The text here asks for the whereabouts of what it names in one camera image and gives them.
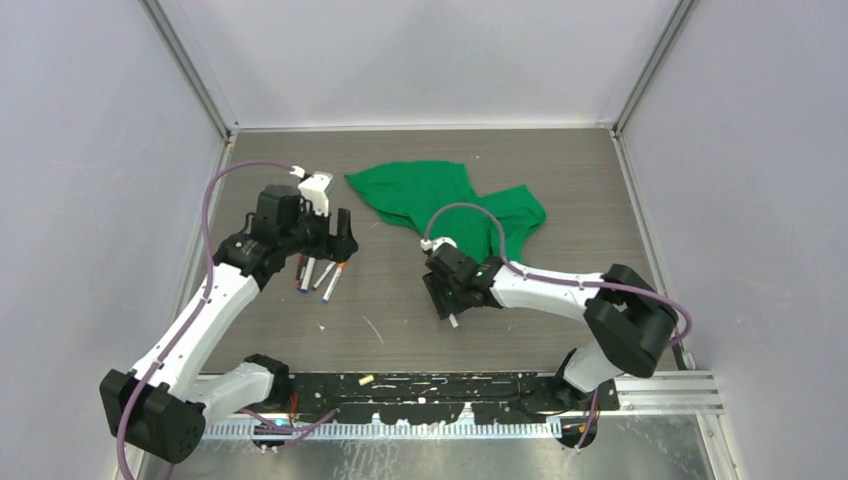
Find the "white marker blue end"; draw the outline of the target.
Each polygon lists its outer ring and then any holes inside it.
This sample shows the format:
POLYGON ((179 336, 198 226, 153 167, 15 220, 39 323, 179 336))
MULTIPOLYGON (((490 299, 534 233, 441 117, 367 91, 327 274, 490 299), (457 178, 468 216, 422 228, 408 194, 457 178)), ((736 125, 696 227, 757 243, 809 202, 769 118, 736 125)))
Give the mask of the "white marker blue end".
POLYGON ((313 257, 307 256, 304 260, 298 284, 298 290, 301 293, 306 293, 310 290, 315 263, 316 260, 313 257))

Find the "red orange pen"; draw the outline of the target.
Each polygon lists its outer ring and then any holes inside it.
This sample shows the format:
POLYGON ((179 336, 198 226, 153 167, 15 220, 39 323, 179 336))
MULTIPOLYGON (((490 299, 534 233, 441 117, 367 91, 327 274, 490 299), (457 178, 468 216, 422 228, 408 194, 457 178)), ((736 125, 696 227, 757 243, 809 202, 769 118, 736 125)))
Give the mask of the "red orange pen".
POLYGON ((302 286, 302 279, 304 275, 304 268, 307 263, 306 256, 301 254, 298 259, 296 273, 295 273, 295 287, 300 290, 302 286))

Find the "white marker blue tip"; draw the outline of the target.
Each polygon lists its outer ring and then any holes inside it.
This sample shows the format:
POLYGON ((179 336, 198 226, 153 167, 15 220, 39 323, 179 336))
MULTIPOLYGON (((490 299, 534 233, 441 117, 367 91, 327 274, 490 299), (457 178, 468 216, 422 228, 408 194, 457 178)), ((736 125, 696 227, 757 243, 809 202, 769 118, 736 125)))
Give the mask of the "white marker blue tip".
POLYGON ((327 287, 324 291, 324 294, 322 296, 321 301, 323 303, 328 303, 330 301, 332 294, 333 294, 333 292, 334 292, 334 290, 335 290, 335 288, 336 288, 336 286, 337 286, 337 284, 340 280, 342 273, 343 273, 343 270, 341 268, 337 268, 334 271, 334 273, 331 276, 329 283, 328 283, 328 285, 327 285, 327 287))

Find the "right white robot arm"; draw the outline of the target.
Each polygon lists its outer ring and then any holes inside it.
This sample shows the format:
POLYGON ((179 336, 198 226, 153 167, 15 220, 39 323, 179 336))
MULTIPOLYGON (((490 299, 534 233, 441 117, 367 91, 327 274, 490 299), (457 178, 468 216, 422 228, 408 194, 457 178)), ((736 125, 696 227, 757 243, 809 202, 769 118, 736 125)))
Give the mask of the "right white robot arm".
POLYGON ((592 341, 568 353, 555 375, 556 400, 567 410, 582 409, 620 374, 651 377, 677 327, 674 308, 625 265, 572 274, 495 256, 477 262, 448 238, 424 240, 421 249, 423 282, 442 320, 472 308, 529 309, 588 327, 592 341))

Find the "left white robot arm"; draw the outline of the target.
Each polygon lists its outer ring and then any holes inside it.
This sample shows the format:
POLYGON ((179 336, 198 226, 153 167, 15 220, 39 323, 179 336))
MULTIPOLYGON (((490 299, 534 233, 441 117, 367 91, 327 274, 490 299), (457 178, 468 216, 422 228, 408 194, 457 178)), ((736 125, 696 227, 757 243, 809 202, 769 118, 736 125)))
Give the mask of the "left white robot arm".
POLYGON ((285 409, 294 394, 289 367, 252 354, 210 382, 198 379, 236 317, 291 257, 341 264, 358 250, 351 213, 329 210, 316 187, 269 185, 243 227, 211 257, 190 303, 163 337, 127 372, 110 370, 99 391, 111 433, 171 464, 186 460, 204 429, 245 407, 285 409))

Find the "green cloth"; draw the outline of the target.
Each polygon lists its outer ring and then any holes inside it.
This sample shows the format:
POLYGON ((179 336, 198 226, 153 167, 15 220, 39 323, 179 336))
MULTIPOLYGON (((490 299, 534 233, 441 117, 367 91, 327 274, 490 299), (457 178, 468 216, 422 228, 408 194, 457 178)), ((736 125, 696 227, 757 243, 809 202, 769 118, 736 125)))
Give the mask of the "green cloth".
POLYGON ((429 238, 449 237, 466 255, 481 262, 500 252, 500 222, 506 257, 519 262, 525 243, 547 220, 542 204, 525 185, 478 195, 462 163, 444 160, 390 162, 346 176, 353 191, 390 225, 429 238))

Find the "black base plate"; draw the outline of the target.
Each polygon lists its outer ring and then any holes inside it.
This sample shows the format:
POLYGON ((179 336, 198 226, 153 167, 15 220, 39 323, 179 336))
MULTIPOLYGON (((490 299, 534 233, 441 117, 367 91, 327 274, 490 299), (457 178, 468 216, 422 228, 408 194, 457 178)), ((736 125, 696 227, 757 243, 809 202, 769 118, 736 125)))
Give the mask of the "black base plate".
POLYGON ((244 408, 265 418, 280 413, 285 420, 314 423, 333 412, 340 424, 411 425, 459 421, 468 409, 476 425, 542 423, 550 416, 586 416, 589 400, 567 407, 565 383, 538 372, 478 373, 296 373, 286 399, 266 400, 244 408), (373 375, 365 386, 358 379, 373 375))

